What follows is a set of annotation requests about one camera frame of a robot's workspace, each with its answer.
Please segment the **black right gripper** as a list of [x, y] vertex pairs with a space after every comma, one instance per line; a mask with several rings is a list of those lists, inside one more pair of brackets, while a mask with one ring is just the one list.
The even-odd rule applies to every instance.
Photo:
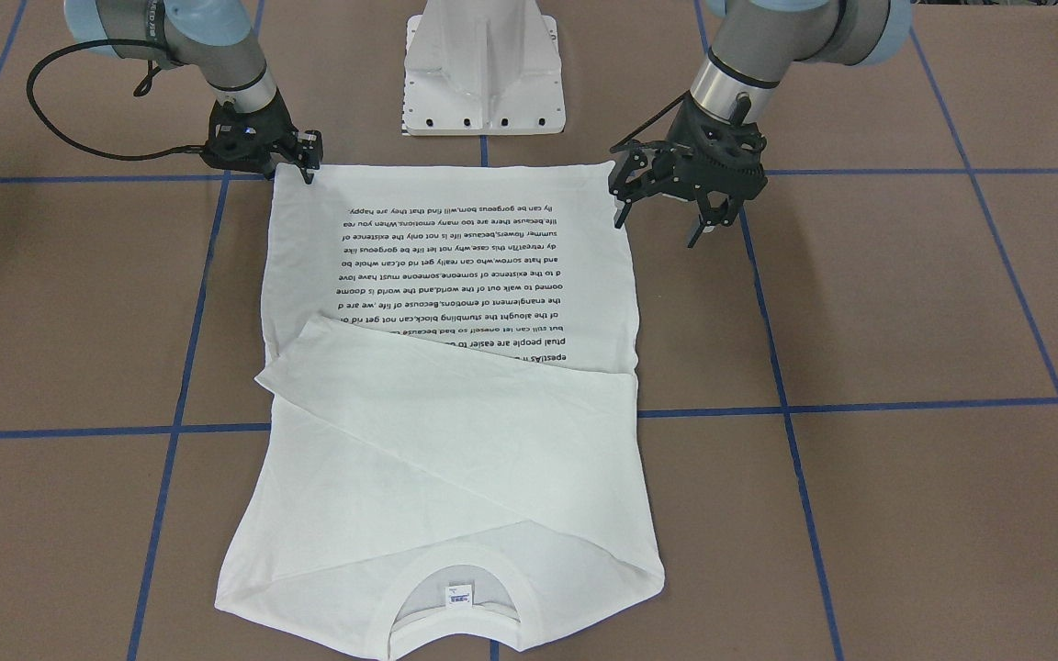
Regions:
[[232, 102], [215, 102], [209, 110], [209, 134], [201, 158], [215, 169], [276, 176], [276, 158], [299, 168], [306, 185], [320, 171], [323, 143], [320, 131], [300, 131], [293, 124], [282, 94], [251, 113], [235, 109]]

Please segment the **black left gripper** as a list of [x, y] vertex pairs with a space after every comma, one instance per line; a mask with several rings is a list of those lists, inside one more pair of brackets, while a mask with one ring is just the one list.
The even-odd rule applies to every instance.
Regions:
[[[654, 194], [696, 201], [698, 215], [690, 229], [689, 250], [706, 231], [734, 225], [737, 206], [756, 199], [767, 184], [760, 162], [767, 139], [756, 124], [747, 124], [749, 110], [750, 97], [742, 93], [730, 116], [720, 120], [705, 112], [687, 92], [664, 140], [624, 139], [614, 145], [608, 188], [621, 202], [614, 228], [625, 225], [635, 202]], [[722, 194], [719, 204], [711, 200], [713, 192]]]

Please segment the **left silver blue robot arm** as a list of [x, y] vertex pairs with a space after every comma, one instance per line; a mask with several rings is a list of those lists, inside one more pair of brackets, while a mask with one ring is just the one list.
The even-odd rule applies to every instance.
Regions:
[[663, 194], [692, 201], [703, 231], [729, 226], [767, 184], [760, 157], [761, 110], [795, 62], [884, 62], [911, 26], [906, 1], [730, 1], [689, 91], [670, 102], [665, 137], [635, 133], [612, 147], [609, 192], [621, 202], [621, 229], [633, 205]]

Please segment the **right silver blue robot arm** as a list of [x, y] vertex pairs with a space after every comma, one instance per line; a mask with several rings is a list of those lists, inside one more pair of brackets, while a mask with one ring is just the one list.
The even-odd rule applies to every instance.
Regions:
[[150, 92], [160, 71], [200, 68], [217, 97], [206, 142], [158, 151], [148, 159], [197, 154], [215, 169], [267, 179], [276, 175], [278, 162], [288, 162], [299, 168], [306, 183], [318, 171], [321, 134], [302, 131], [291, 121], [240, 1], [66, 1], [63, 20], [75, 45], [35, 66], [29, 86], [45, 65], [77, 50], [148, 62], [135, 96]]

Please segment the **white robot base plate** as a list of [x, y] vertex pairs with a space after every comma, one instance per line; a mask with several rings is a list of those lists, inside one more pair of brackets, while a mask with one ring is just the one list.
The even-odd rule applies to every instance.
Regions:
[[406, 26], [403, 133], [554, 134], [566, 125], [557, 20], [535, 1], [428, 1]]

